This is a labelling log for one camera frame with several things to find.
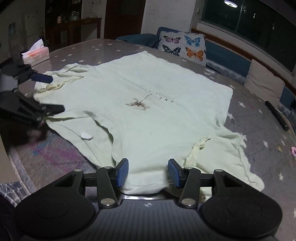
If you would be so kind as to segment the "pale green t-shirt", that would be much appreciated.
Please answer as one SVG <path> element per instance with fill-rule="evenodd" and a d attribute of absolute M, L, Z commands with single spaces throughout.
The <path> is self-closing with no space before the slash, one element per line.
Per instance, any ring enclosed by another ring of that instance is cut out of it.
<path fill-rule="evenodd" d="M 233 90 L 143 51 L 97 66 L 78 63 L 50 71 L 34 99 L 63 105 L 48 126 L 97 167 L 123 158 L 128 195 L 171 187 L 168 160 L 203 173 L 222 169 L 257 190 L 244 137 L 225 127 Z"/>

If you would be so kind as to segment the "tissue box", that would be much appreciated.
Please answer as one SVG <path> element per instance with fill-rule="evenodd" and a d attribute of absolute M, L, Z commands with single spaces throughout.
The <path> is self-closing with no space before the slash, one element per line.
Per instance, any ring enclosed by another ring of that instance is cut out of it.
<path fill-rule="evenodd" d="M 23 63 L 31 66 L 35 66 L 49 58 L 49 48 L 44 46 L 42 39 L 34 43 L 29 51 L 22 53 Z"/>

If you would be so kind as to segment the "dark wooden cabinet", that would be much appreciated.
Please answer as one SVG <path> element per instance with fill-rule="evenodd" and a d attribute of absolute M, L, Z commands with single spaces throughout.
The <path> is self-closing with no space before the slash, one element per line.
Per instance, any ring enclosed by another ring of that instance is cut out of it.
<path fill-rule="evenodd" d="M 99 1 L 45 1 L 45 43 L 49 50 L 101 37 Z"/>

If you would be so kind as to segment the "grey star tablecloth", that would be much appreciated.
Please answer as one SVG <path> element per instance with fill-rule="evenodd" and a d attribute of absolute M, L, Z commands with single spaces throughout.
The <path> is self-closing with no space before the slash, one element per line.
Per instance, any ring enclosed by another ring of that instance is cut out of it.
<path fill-rule="evenodd" d="M 188 68 L 233 89 L 225 126 L 243 134 L 245 154 L 251 171 L 264 181 L 264 193 L 283 210 L 276 234 L 278 240 L 295 240 L 295 161 L 290 148 L 295 145 L 292 131 L 284 131 L 264 102 L 230 78 L 190 61 L 182 60 L 146 46 L 122 41 L 95 39 L 56 50 L 36 66 L 44 73 L 70 63 L 96 65 L 125 55 L 147 51 L 156 57 Z M 27 192 L 34 192 L 76 167 L 91 172 L 91 164 L 68 141 L 42 126 L 39 130 L 21 129 L 16 140 L 4 139 L 9 160 Z"/>

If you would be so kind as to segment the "dark wooden door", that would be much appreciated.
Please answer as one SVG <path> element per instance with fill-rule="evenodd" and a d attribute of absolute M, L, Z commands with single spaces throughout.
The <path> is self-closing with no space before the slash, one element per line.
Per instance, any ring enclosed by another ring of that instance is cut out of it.
<path fill-rule="evenodd" d="M 107 0 L 104 38 L 140 34 L 145 0 Z"/>

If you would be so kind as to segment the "black stick on table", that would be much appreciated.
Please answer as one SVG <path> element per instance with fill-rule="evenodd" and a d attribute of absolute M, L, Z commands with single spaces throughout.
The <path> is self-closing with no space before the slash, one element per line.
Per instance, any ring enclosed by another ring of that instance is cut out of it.
<path fill-rule="evenodd" d="M 264 103 L 267 106 L 267 108 L 271 111 L 271 113 L 274 115 L 274 117 L 276 118 L 280 126 L 283 128 L 283 130 L 288 131 L 289 126 L 281 116 L 280 112 L 269 101 L 265 101 Z"/>

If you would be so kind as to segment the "beige cushion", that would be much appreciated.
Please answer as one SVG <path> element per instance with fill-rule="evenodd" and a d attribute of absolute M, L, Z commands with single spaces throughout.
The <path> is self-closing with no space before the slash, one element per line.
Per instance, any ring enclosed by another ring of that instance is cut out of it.
<path fill-rule="evenodd" d="M 263 65 L 252 59 L 244 87 L 264 101 L 269 101 L 277 108 L 280 104 L 285 83 Z"/>

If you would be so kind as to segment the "blue sofa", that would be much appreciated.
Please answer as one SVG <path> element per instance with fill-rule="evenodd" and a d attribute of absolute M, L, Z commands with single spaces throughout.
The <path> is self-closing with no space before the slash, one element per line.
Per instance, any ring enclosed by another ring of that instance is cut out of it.
<path fill-rule="evenodd" d="M 151 48 L 158 48 L 160 33 L 178 33 L 177 30 L 159 27 L 154 34 L 136 34 L 117 37 L 117 40 L 133 44 L 139 44 Z M 227 76 L 240 84 L 243 84 L 247 77 L 251 60 L 241 54 L 229 50 L 217 43 L 205 40 L 206 65 L 218 73 Z M 284 87 L 280 97 L 280 111 L 289 116 L 295 113 L 295 95 L 289 88 Z"/>

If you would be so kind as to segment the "butterfly print pillow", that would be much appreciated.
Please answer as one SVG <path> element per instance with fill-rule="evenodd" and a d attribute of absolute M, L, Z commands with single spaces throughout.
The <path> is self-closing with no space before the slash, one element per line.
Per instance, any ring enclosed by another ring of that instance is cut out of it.
<path fill-rule="evenodd" d="M 206 41 L 203 34 L 161 31 L 158 50 L 206 66 Z"/>

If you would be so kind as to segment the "dark window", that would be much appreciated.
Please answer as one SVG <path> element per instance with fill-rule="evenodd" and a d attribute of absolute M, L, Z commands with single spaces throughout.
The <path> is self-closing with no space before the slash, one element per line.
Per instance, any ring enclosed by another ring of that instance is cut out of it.
<path fill-rule="evenodd" d="M 205 1 L 202 21 L 228 30 L 295 67 L 295 24 L 262 1 Z"/>

